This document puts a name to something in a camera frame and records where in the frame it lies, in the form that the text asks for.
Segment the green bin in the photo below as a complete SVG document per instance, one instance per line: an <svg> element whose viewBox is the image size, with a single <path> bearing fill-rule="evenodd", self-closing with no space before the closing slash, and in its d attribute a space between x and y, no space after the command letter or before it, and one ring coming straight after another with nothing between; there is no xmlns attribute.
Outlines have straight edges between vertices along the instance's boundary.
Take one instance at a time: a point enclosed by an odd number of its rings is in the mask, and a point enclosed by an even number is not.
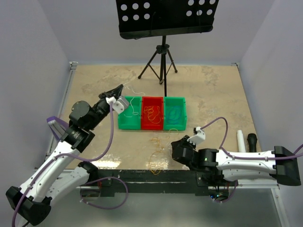
<svg viewBox="0 0 303 227"><path fill-rule="evenodd" d="M126 96L129 107L118 115L118 128L121 130L140 130L141 129L141 96Z"/></svg>
<svg viewBox="0 0 303 227"><path fill-rule="evenodd" d="M185 131L187 127L186 100L184 97L164 97L163 129Z"/></svg>

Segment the red bin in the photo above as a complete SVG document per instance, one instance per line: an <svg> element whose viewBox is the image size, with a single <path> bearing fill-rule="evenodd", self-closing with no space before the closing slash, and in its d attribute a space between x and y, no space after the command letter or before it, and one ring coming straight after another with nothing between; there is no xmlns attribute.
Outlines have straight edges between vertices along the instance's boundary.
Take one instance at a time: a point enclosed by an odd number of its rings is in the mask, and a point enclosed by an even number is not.
<svg viewBox="0 0 303 227"><path fill-rule="evenodd" d="M164 98L161 96L143 96L141 110L141 129L163 130Z"/></svg>

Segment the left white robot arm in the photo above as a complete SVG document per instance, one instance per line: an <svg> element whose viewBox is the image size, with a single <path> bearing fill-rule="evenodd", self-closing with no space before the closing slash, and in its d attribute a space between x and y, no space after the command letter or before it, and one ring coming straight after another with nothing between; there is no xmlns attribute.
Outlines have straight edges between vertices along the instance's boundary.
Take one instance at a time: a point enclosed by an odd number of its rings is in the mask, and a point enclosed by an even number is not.
<svg viewBox="0 0 303 227"><path fill-rule="evenodd" d="M122 95L124 85L101 93L99 100L90 105L76 102L69 115L69 126L60 137L57 146L35 173L19 187L12 186L6 197L14 210L11 225L21 216L28 224L40 224L51 211L52 205L77 186L94 185L98 181L97 168L92 164L100 160L111 148L114 126L111 126L109 142L96 158L82 158L81 153L89 146L95 135L93 130L113 112L125 111L129 102Z"/></svg>

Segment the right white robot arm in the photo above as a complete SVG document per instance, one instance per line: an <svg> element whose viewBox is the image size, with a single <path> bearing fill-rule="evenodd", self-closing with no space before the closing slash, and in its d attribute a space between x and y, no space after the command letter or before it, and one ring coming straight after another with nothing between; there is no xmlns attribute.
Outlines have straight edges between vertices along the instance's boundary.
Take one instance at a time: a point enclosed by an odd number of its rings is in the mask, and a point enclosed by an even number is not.
<svg viewBox="0 0 303 227"><path fill-rule="evenodd" d="M256 153L228 152L224 149L196 150L188 136L171 143L172 159L217 186L241 179L274 179L278 184L300 186L298 156L282 146Z"/></svg>

